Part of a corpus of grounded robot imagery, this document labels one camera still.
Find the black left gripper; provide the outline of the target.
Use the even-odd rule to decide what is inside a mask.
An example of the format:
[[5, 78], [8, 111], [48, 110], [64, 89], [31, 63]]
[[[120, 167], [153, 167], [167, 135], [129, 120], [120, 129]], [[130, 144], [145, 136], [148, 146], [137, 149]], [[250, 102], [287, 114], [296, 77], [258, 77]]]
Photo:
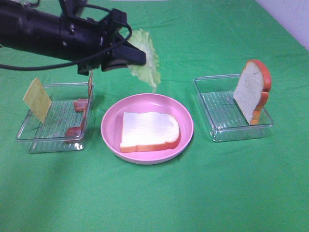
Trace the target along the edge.
[[[69, 48], [74, 52], [78, 74], [88, 75], [98, 67], [107, 72], [127, 65], [146, 64], [146, 53], [119, 33], [121, 28], [127, 28], [125, 12], [89, 4], [86, 0], [60, 0], [59, 4], [61, 18], [73, 40]], [[85, 8], [101, 10], [106, 15], [99, 21], [82, 18]]]

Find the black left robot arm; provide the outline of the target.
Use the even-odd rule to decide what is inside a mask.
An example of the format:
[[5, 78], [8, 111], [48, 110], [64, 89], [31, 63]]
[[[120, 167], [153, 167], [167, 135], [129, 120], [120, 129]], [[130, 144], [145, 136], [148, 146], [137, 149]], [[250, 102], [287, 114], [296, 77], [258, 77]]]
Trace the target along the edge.
[[39, 11], [39, 2], [1, 1], [1, 46], [63, 59], [65, 66], [77, 65], [81, 75], [96, 68], [108, 71], [146, 63], [145, 52], [120, 34], [120, 29], [129, 28], [125, 12], [107, 9], [96, 21], [81, 17], [89, 7], [85, 0], [59, 4], [62, 13], [56, 16]]

